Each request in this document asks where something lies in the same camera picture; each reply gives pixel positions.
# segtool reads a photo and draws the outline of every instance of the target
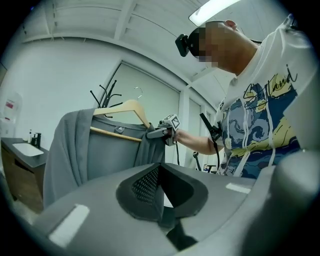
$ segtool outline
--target ceiling light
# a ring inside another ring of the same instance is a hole
[[[210,0],[191,14],[189,20],[199,27],[212,16],[239,1],[240,0]]]

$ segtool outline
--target white t-shirt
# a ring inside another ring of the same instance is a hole
[[[230,82],[214,121],[222,128],[221,175],[256,179],[262,168],[300,149],[283,112],[315,75],[318,60],[307,36],[290,28],[292,20],[289,15],[269,34]]]

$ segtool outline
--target man's arm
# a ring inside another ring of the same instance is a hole
[[[185,130],[178,129],[175,132],[174,140],[185,145],[193,151],[204,155],[214,155],[216,150],[214,143],[208,137],[193,136]],[[218,151],[223,149],[223,146],[218,145]]]

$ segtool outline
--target black mesh pad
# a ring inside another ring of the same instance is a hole
[[[173,218],[196,215],[208,199],[208,189],[202,182],[165,163],[155,163],[122,181],[116,198],[133,217],[160,223],[164,192],[173,206]]]

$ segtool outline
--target sink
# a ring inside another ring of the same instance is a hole
[[[28,143],[15,143],[12,145],[27,157],[34,157],[43,154],[41,150]]]

